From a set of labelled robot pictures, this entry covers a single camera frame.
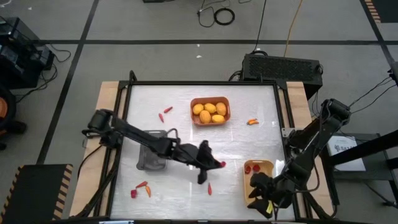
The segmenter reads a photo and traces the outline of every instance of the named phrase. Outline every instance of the mango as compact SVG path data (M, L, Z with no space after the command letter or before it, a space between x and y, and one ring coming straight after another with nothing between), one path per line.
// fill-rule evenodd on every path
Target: mango
M222 123L222 122L225 122L224 116L219 115L219 114L213 115L213 116L211 117L211 120L212 120L214 123Z
M200 121L201 121L203 124L208 124L208 123L210 123L210 121L211 121L210 113L209 113L209 111L207 111L207 110L201 111L201 112L200 112L200 115L199 115L199 118L200 118Z
M193 114L199 115L201 111L203 111L204 107L202 104L198 103L197 105L193 106L192 111Z
M224 103L222 103L222 102L217 103L216 104L216 109L217 109L217 113L219 115L223 115L223 116L226 115L226 106L225 106Z
M205 110L209 111L209 113L215 113L217 111L217 108L215 105L212 105L211 103L205 104Z

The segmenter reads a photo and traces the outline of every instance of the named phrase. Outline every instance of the orange basket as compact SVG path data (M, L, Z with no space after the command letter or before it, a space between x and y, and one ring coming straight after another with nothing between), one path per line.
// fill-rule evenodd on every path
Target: orange basket
M220 102L221 102L221 103L224 103L224 104L225 104L225 107L226 107L226 114L225 114L225 116L224 116L225 122L222 122L222 123L213 123L213 122L210 122L210 123L208 123L208 124L202 124L202 123L200 122L199 115L193 114L192 108L193 108L193 106L197 105L198 103L203 104L203 105L205 105L205 104L207 104L207 103L212 103L212 104L216 105L217 103L220 103ZM198 125L198 126L215 126L215 125L222 125L222 124L225 124L225 123L230 119L230 117L231 117L231 110L229 109L229 101L228 101L228 99L227 99L226 97L217 96L217 97L207 97L207 98L195 98L195 99L193 99L193 100L191 101L191 118L192 118L192 122L193 122L195 125Z
M250 193L254 190L253 187L250 186L250 178L253 175L253 169L251 169L249 174L244 172L246 166L250 166L253 168L254 165L258 165L260 167L260 172L267 174L267 176L272 177L272 170L274 169L274 164L268 160L248 160L243 164L243 190L244 190L244 201L246 202L246 206L254 201L254 198L249 198Z

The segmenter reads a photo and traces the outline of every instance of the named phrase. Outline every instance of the chili pepper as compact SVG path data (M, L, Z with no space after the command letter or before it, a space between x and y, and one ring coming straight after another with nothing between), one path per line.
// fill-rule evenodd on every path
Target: chili pepper
M252 121L257 121L257 118L250 119L249 121L246 122L246 124L250 124L250 122Z
M246 166L246 167L244 168L244 173L245 173L245 174L250 174L250 171L251 171L250 166Z
M163 115L161 113L159 113L159 118L164 123Z
M173 107L171 106L171 107L169 107L169 108L167 108L166 110L164 110L163 111L163 113L167 113L167 112L169 112L171 109L173 109Z
M209 193L209 195L211 195L211 185L209 183L209 186L207 187L207 192Z
M150 188L148 186L145 186L145 190L147 191L148 196L150 197Z
M259 172L260 171L260 166L258 164L253 166L253 171L254 172Z
M136 189L139 188L139 187L146 186L147 184L148 184L148 182L144 181L144 182L142 182L141 184L137 185L137 186L136 186Z
M258 123L259 123L258 121L250 121L249 125L258 124Z
M131 190L130 194L131 194L131 198L136 198L137 197L137 190L136 189Z

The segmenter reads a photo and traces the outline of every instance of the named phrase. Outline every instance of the metal stand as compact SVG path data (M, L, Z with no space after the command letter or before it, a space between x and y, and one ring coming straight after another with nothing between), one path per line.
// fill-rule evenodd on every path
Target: metal stand
M341 180L386 180L390 183L395 201L398 201L398 184L394 169L398 168L398 158L388 158L386 149L398 146L398 130L384 136L378 134L349 134L357 139L357 146L334 156L324 157L328 174L332 179ZM362 158L366 171L336 171L335 165ZM332 200L337 200L337 191L334 181L328 181L332 193Z

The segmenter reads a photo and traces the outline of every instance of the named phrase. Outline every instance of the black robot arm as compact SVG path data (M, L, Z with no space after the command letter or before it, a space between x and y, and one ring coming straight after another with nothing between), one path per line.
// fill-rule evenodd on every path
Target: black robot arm
M250 185L254 187L254 190L249 197L255 198L255 201L248 207L257 209L269 218L271 214L266 213L267 209L264 208L268 206L269 201L277 208L287 208L296 193L312 197L309 194L312 190L307 189L307 182L314 168L315 158L321 153L332 135L348 123L350 116L349 107L334 99L325 100L322 103L319 118L313 120L304 130L292 131L285 139L285 147L294 149L298 155L287 159L280 175L273 179L260 172L251 177ZM312 202L311 206L318 216L328 218L328 215L312 199L310 198L309 201Z
M222 168L224 163L217 161L211 155L208 141L204 140L199 148L192 144L180 144L178 132L176 138L155 137L142 131L127 122L114 116L113 111L97 110L88 124L88 129L83 130L84 135L95 133L101 137L99 142L106 147L120 146L123 136L147 146L153 153L163 159L175 160L200 169L198 183L202 184L207 178L206 171Z

